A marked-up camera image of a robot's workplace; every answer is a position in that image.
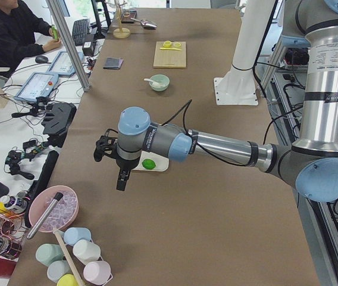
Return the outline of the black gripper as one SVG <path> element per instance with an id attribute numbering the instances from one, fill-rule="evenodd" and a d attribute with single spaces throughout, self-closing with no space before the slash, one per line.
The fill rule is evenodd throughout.
<path id="1" fill-rule="evenodd" d="M 136 158 L 134 160 L 126 160 L 124 158 L 118 157 L 116 159 L 116 163 L 117 166 L 120 168 L 116 189 L 119 191 L 124 191 L 127 185 L 127 181 L 130 177 L 130 171 L 138 166 L 139 158 Z"/>

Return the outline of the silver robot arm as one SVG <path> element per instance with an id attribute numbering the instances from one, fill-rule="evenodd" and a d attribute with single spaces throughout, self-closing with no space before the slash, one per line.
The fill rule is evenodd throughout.
<path id="1" fill-rule="evenodd" d="M 121 112 L 115 143 L 117 189 L 125 189 L 142 151 L 176 161 L 203 151 L 237 166 L 257 167 L 310 200 L 338 199 L 338 1 L 287 1 L 283 31 L 311 45 L 301 132 L 290 147 L 161 126 L 144 109 L 129 107 Z"/>

